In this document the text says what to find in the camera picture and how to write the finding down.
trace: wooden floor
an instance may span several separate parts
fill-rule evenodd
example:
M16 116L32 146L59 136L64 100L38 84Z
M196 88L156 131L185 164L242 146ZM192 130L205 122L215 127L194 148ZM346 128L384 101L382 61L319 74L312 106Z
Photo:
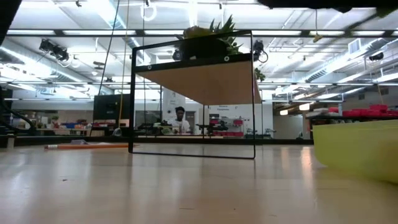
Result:
M250 156L252 146L136 150ZM321 166L312 147L257 159L132 155L126 149L0 152L0 223L398 223L398 186Z

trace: ceiling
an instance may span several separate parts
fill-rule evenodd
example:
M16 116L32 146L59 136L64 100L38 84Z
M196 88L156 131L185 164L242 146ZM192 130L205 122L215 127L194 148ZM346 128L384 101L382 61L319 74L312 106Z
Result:
M75 0L24 0L14 18L10 29L42 29L42 30L73 30L73 29L111 29L114 13L118 1L113 0L86 0L80 1L82 7L77 7ZM215 1L215 0L153 0L150 7L143 7L143 1L120 0L118 16L123 24L119 29L129 30L184 30L194 24L200 27L209 27L214 19L215 22L225 22L230 15L233 15L235 29L277 29L277 30L342 30L344 27L355 22L361 21L371 15L374 9L353 9L342 14L333 9L268 9L265 6L256 4L252 0L244 1ZM141 16L143 9L144 17L149 18L145 21ZM383 19L371 20L359 27L359 30L395 30L398 28L398 11L393 12ZM61 45L68 49L70 60L65 63L57 63L50 55L44 55L39 50L42 39L48 39L52 43ZM177 40L175 37L133 37L136 45L157 44ZM10 36L7 40L20 46L15 50L26 57L36 54L38 63L46 64L52 70L61 67L64 73L71 73L71 76L79 76L79 80L85 82L101 81L101 70L99 74L93 75L94 61L105 62L109 42L109 57L106 63L105 77L112 78L113 81L121 82L123 74L126 76L124 81L128 82L131 76L131 48L126 46L126 42L121 37L109 38L99 37L40 37L40 36ZM313 43L313 37L301 38L275 38L275 37L255 37L254 40L261 40L268 54L268 61L255 66L261 69L266 76L264 83L268 82L299 82L303 77L319 66L326 65L329 60L333 60L340 53L348 50L348 44L355 38L340 38L330 44L331 38L322 38ZM249 50L250 39L238 37L238 44L243 44L241 51ZM375 67L381 63L395 60L398 53L397 44L389 44L388 47L381 49L384 52L384 59L370 61L367 59L366 66ZM144 63L162 63L171 60L174 51L172 46L145 51L149 57L144 59ZM335 83L342 78L362 72L365 70L365 60L363 57L355 58L349 63L335 67L326 77L317 79L322 82ZM355 79L368 79L368 74ZM158 88L155 83L146 80L146 88ZM136 88L143 88L143 83L138 83ZM121 89L121 85L106 86L106 90L113 91ZM278 88L286 86L263 85L259 84L262 90L269 90L275 93ZM314 91L324 91L325 88L318 86L300 87L293 90L284 90L283 94L290 93L299 95L301 93ZM98 94L98 87L91 88L87 96Z

